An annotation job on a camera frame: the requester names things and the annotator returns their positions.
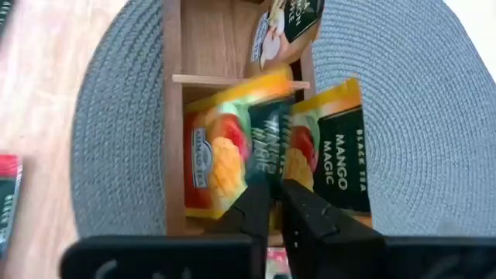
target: tea bag packet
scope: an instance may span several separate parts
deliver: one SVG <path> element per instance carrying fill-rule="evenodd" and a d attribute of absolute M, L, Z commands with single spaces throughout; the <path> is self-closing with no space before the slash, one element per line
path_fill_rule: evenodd
<path fill-rule="evenodd" d="M 188 216 L 217 219 L 251 184 L 281 181 L 291 93 L 283 67 L 185 107 Z"/>
<path fill-rule="evenodd" d="M 284 178 L 331 205 L 369 215 L 367 161 L 358 80 L 351 78 L 291 107 Z"/>
<path fill-rule="evenodd" d="M 267 0 L 253 31 L 246 76 L 298 60 L 317 37 L 323 0 Z"/>

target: round placemat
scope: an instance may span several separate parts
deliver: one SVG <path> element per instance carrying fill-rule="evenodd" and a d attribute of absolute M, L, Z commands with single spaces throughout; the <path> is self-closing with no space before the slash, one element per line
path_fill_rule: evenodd
<path fill-rule="evenodd" d="M 164 233 L 160 3 L 126 5 L 81 87 L 71 158 L 81 236 Z M 360 77 L 375 228 L 496 234 L 496 85 L 456 16 L 437 0 L 325 6 L 317 88 Z"/>
<path fill-rule="evenodd" d="M 71 158 L 81 236 L 165 232 L 161 8 L 160 0 L 129 1 L 88 65 Z"/>

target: wooden box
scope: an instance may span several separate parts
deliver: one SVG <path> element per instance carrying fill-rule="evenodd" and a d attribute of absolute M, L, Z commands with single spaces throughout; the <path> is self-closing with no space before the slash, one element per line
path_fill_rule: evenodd
<path fill-rule="evenodd" d="M 260 1 L 164 0 L 164 156 L 168 235 L 195 233 L 184 214 L 183 106 L 240 82 Z M 312 50 L 292 65 L 294 88 L 315 94 Z"/>

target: table surface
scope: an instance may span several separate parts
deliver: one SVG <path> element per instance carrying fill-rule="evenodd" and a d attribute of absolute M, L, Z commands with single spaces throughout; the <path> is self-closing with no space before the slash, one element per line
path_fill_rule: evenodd
<path fill-rule="evenodd" d="M 78 90 L 98 41 L 126 0 L 16 0 L 0 41 L 0 151 L 25 158 L 4 278 L 57 278 L 77 239 L 69 156 Z M 496 78 L 496 2 L 447 0 Z"/>

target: yellow tea packet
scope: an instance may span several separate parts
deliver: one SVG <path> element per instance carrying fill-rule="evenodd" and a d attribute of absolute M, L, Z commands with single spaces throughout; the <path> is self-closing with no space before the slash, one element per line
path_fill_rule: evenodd
<path fill-rule="evenodd" d="M 291 121 L 284 178 L 338 208 L 370 214 L 358 80 L 292 105 Z"/>
<path fill-rule="evenodd" d="M 250 183 L 281 180 L 290 93 L 284 67 L 185 107 L 188 216 L 217 219 Z"/>

